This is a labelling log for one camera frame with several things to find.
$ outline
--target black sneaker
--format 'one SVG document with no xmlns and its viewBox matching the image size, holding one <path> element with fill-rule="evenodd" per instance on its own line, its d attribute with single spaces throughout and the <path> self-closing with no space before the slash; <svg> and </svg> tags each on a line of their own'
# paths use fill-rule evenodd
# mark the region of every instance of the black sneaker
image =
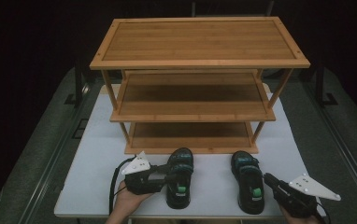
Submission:
<svg viewBox="0 0 357 224">
<path fill-rule="evenodd" d="M 264 210 L 263 173 L 258 160 L 248 152 L 237 151 L 231 159 L 231 170 L 239 184 L 238 203 L 245 213 L 258 215 Z"/>
<path fill-rule="evenodd" d="M 191 175 L 193 174 L 193 153 L 186 147 L 177 149 L 167 161 L 168 175 L 174 175 L 166 189 L 166 202 L 169 207 L 182 209 L 190 204 Z"/>
</svg>

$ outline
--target black background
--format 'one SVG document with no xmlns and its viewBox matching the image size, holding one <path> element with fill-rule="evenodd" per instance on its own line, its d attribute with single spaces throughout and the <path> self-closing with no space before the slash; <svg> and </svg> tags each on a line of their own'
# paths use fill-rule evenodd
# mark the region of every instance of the black background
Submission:
<svg viewBox="0 0 357 224">
<path fill-rule="evenodd" d="M 197 10 L 236 14 L 254 4 L 201 0 Z M 0 190 L 68 70 L 79 62 L 85 78 L 95 76 L 88 65 L 114 18 L 189 16 L 191 1 L 180 0 L 0 1 Z M 272 16 L 357 104 L 357 0 L 276 0 Z"/>
</svg>

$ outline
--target human hand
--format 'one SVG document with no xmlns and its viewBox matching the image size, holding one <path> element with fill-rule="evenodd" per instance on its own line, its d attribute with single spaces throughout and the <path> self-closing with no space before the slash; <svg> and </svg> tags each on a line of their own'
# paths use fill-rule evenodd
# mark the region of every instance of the human hand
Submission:
<svg viewBox="0 0 357 224">
<path fill-rule="evenodd" d="M 306 218 L 297 218 L 290 216 L 289 212 L 284 209 L 281 205 L 279 205 L 281 213 L 283 213 L 284 217 L 288 224 L 321 224 L 319 220 L 314 216 L 306 217 Z"/>
<path fill-rule="evenodd" d="M 116 196 L 114 209 L 108 217 L 106 224 L 121 224 L 127 217 L 141 205 L 141 203 L 149 198 L 152 194 L 135 195 L 127 190 L 125 182 L 122 181 L 118 186 L 121 190 Z"/>
</svg>

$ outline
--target gray floor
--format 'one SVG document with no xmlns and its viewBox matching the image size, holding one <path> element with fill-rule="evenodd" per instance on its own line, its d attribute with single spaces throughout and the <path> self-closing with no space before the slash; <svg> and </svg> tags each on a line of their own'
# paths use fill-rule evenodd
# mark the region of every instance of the gray floor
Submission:
<svg viewBox="0 0 357 224">
<path fill-rule="evenodd" d="M 264 82 L 272 90 L 278 84 L 274 78 Z M 0 223 L 105 222 L 103 218 L 76 220 L 53 214 L 79 145 L 80 139 L 73 136 L 79 137 L 80 128 L 86 127 L 103 84 L 100 77 L 87 83 L 82 104 L 74 108 L 64 104 L 75 92 L 74 70 L 66 75 L 0 194 Z M 320 108 L 313 90 L 313 81 L 303 83 L 294 75 L 280 99 L 309 174 L 342 197 L 341 202 L 321 200 L 332 222 L 357 224 L 357 107 L 329 71 L 324 90 L 334 95 L 338 105 Z"/>
</svg>

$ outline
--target bamboo shelf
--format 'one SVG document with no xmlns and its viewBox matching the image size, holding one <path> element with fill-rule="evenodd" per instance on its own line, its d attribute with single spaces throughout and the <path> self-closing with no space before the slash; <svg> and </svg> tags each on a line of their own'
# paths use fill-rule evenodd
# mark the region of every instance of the bamboo shelf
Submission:
<svg viewBox="0 0 357 224">
<path fill-rule="evenodd" d="M 117 19 L 91 63 L 102 71 L 126 153 L 257 153 L 293 69 L 307 67 L 277 17 Z M 285 69 L 270 99 L 265 68 Z M 117 97 L 111 69 L 122 70 Z M 251 121 L 259 121 L 256 130 Z"/>
</svg>

